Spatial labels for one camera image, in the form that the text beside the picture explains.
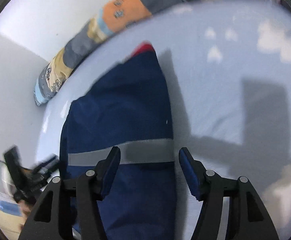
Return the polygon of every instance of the white wall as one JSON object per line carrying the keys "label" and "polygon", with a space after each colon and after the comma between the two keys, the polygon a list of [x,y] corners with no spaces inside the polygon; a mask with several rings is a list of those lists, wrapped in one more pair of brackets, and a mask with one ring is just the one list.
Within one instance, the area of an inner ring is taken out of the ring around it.
{"label": "white wall", "polygon": [[45,107],[33,98],[35,80],[45,60],[0,35],[0,159],[12,145],[22,164],[34,164]]}
{"label": "white wall", "polygon": [[0,34],[47,61],[109,0],[11,0]]}

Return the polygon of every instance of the gray reflective stripe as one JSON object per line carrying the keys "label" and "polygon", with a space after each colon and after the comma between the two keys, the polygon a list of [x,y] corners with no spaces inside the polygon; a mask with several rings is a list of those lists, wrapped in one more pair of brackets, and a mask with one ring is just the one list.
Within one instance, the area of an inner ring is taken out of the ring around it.
{"label": "gray reflective stripe", "polygon": [[[121,164],[173,162],[173,140],[153,139],[125,142],[117,145],[121,150]],[[111,147],[84,153],[68,154],[69,166],[95,166],[104,160]]]}

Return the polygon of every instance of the orange patch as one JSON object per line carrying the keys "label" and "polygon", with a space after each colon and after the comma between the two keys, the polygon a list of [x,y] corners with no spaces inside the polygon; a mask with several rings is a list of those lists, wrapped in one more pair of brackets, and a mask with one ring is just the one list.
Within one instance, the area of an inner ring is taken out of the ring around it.
{"label": "orange patch", "polygon": [[103,7],[102,19],[108,28],[118,32],[129,23],[151,16],[140,0],[113,0]]}

